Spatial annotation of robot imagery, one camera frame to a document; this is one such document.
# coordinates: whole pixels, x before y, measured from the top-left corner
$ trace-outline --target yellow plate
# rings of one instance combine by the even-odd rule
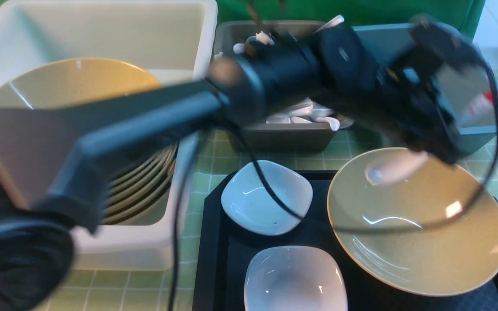
[[[107,215],[114,215],[118,211],[123,211],[129,209],[132,205],[138,203],[138,201],[147,195],[148,192],[152,191],[152,189],[158,185],[164,176],[170,170],[170,167],[174,164],[174,160],[176,158],[176,145],[170,151],[168,156],[164,159],[164,165],[160,167],[157,171],[153,171],[149,179],[144,182],[138,182],[139,185],[136,186],[137,191],[130,193],[125,196],[122,200],[117,201],[116,203],[109,204],[106,209]]]
[[[464,205],[478,181],[461,167],[430,159],[407,181],[374,187],[365,167],[405,148],[372,150],[344,165],[328,191],[332,226],[374,228],[440,220]],[[498,204],[488,193],[461,220],[436,230],[336,236],[349,256],[380,281],[427,296],[472,291],[498,272]]]
[[[167,160],[170,160],[170,154],[176,152],[176,145],[166,147],[158,157],[153,160],[148,167],[140,171],[137,175],[134,175],[130,180],[117,185],[110,189],[109,206],[123,200],[125,197],[136,193],[146,185],[154,176],[163,168]]]
[[[119,175],[115,179],[112,179],[112,181],[109,183],[111,190],[118,188],[120,185],[122,185],[122,183],[126,183],[127,181],[130,181],[132,179],[132,177],[134,177],[138,174],[142,174],[141,171],[144,169],[147,169],[147,167],[150,164],[154,163],[155,158],[160,156],[160,154],[162,152],[163,152],[162,150],[158,151],[157,153],[152,155],[149,159],[147,159],[145,162],[143,162],[141,165],[135,167],[134,169],[131,169],[130,171],[126,171],[125,173],[123,173],[122,175]]]
[[[158,86],[152,74],[123,61],[67,59],[5,83],[0,87],[0,108],[63,108]]]
[[[103,219],[103,224],[118,224],[121,222],[128,222],[130,218],[134,220],[140,220],[140,218],[145,215],[150,209],[156,206],[156,203],[170,188],[170,181],[174,172],[175,161],[172,161],[171,165],[166,168],[164,175],[156,179],[152,188],[137,197],[137,200],[132,203],[131,206],[127,206],[122,210],[116,210],[113,213],[109,213],[107,210],[107,215]]]

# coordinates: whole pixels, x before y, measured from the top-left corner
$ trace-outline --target black cable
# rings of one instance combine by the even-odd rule
[[[170,285],[170,293],[168,295],[168,311],[174,311],[174,300],[176,299],[176,291],[178,290],[178,273],[180,271],[180,239],[178,238],[178,219],[180,218],[180,208],[182,207],[182,199],[184,198],[185,186],[188,183],[189,177],[192,175],[195,161],[200,150],[207,142],[209,131],[206,130],[201,133],[196,148],[189,156],[188,167],[180,181],[180,189],[178,190],[178,197],[176,199],[176,210],[174,211],[174,225],[172,226],[172,284]]]
[[[406,232],[416,232],[419,230],[433,230],[437,229],[443,226],[446,226],[448,224],[451,224],[457,220],[459,220],[462,216],[468,214],[468,212],[472,209],[474,204],[478,201],[478,199],[482,196],[482,194],[485,192],[485,187],[488,183],[488,181],[492,178],[495,168],[498,163],[498,88],[495,83],[495,77],[493,74],[492,69],[487,65],[486,63],[481,63],[480,66],[485,70],[485,72],[488,75],[488,80],[489,80],[489,87],[492,92],[492,97],[493,97],[493,106],[494,106],[494,112],[495,112],[495,128],[496,128],[496,145],[495,145],[495,154],[493,157],[493,161],[488,169],[488,172],[486,173],[486,176],[484,180],[482,180],[482,183],[478,186],[478,189],[474,191],[470,199],[468,199],[468,202],[464,205],[462,210],[454,215],[453,217],[449,217],[447,219],[439,220],[439,221],[432,221],[426,224],[422,224],[420,228],[417,228],[415,226],[399,226],[399,227],[393,227],[393,228],[344,228],[344,227],[337,227],[334,226],[334,230],[338,232],[343,232],[343,233],[349,233],[349,234],[400,234],[400,233],[406,233]],[[259,179],[261,180],[262,185],[265,187],[267,193],[270,195],[272,199],[289,215],[296,217],[298,220],[303,220],[303,217],[296,212],[294,212],[292,209],[290,209],[285,203],[279,199],[279,197],[276,195],[274,190],[270,187],[268,181],[266,180],[265,175],[262,172],[261,166],[259,165],[259,162],[257,161],[257,157],[255,156],[255,153],[249,146],[249,143],[247,140],[243,137],[241,134],[241,130],[237,128],[236,126],[233,126],[229,124],[227,126],[227,129],[234,134],[237,139],[243,144],[243,147],[247,150],[247,153],[249,154],[249,157],[251,158],[251,162],[253,163],[253,166],[255,167],[255,170],[257,171],[257,175],[259,176]]]

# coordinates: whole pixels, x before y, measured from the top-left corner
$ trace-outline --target white bowl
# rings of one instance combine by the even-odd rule
[[[328,253],[309,246],[267,248],[245,276],[245,311],[347,311],[342,274]]]
[[[259,165],[276,195],[295,213],[305,216],[313,199],[309,181],[277,163],[259,160]],[[221,197],[226,214],[241,227],[261,235],[280,235],[299,223],[284,211],[263,187],[252,163],[229,181]]]

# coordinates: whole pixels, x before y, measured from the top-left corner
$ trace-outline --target yellow bowl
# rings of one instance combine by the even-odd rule
[[[63,108],[158,86],[152,74],[123,61],[67,59],[5,83],[0,87],[0,108]]]
[[[364,175],[368,163],[405,150],[372,150],[340,169],[328,191],[332,226],[420,226],[454,215],[479,184],[463,168],[451,168],[435,159],[402,183],[387,187],[368,183]],[[461,220],[435,230],[335,234],[366,272],[409,293],[458,295],[482,286],[498,272],[498,204],[486,192]]]

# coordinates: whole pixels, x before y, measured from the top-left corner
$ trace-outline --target table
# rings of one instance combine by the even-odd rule
[[[343,130],[322,153],[258,154],[291,169],[337,170],[358,154],[381,145],[377,135],[365,130]],[[460,163],[474,177],[485,173],[494,142]],[[215,132],[196,163],[192,193],[182,234],[180,282],[176,309],[192,309],[199,251],[203,202],[224,179],[249,162],[246,154],[233,151],[224,132]],[[488,186],[498,198],[498,172]],[[36,311],[166,311],[170,272],[75,270],[55,295]]]

